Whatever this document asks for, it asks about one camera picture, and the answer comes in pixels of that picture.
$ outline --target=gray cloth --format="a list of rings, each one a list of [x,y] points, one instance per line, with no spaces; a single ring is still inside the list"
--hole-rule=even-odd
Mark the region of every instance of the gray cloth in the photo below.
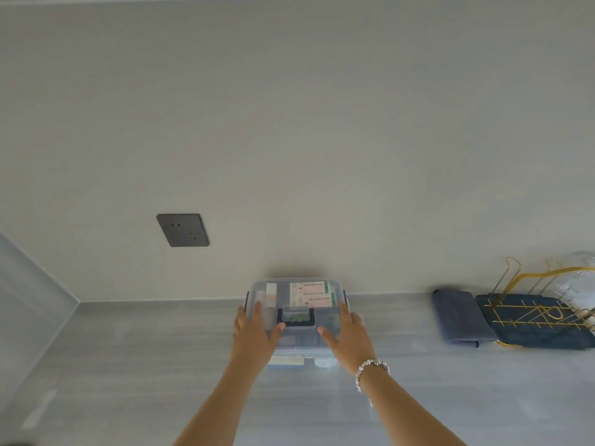
[[[432,294],[442,335],[451,344],[479,347],[498,337],[470,292],[445,288]]]

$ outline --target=gray outlet plate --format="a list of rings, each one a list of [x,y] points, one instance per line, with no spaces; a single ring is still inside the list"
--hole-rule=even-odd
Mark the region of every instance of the gray outlet plate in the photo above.
[[[206,247],[206,236],[200,214],[160,214],[157,222],[171,247]]]

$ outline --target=bracelet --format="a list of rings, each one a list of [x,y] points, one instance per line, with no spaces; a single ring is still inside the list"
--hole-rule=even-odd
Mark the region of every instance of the bracelet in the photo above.
[[[362,371],[364,370],[364,368],[368,365],[374,365],[374,366],[381,366],[384,369],[386,369],[386,372],[389,373],[390,375],[390,371],[389,371],[389,365],[387,365],[384,361],[378,361],[378,360],[366,360],[365,362],[362,363],[362,365],[359,367],[358,373],[355,375],[355,386],[358,387],[358,391],[362,392],[362,387],[359,385],[359,378],[362,375]]]

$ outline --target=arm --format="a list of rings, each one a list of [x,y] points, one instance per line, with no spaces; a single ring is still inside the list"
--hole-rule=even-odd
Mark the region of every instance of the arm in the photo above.
[[[344,303],[341,304],[341,333],[338,338],[323,327],[319,327],[318,332],[339,363],[354,377],[363,362],[377,359],[362,320],[355,313],[349,313]],[[465,446],[383,368],[366,366],[359,381],[394,446]]]
[[[252,322],[244,308],[237,309],[231,358],[219,384],[182,431],[174,446],[232,446],[248,393],[260,371],[271,359],[285,324],[267,337],[262,305],[254,307]]]

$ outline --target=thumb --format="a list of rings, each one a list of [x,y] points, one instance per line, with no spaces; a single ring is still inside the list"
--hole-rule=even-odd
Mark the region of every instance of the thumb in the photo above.
[[[318,327],[318,333],[323,337],[325,343],[332,349],[337,345],[337,338],[334,337],[330,330],[326,330],[324,327]]]
[[[271,332],[271,336],[269,337],[268,342],[271,344],[272,348],[277,347],[277,343],[279,342],[279,338],[281,338],[281,332],[285,329],[285,322],[279,322],[275,326],[275,328]]]

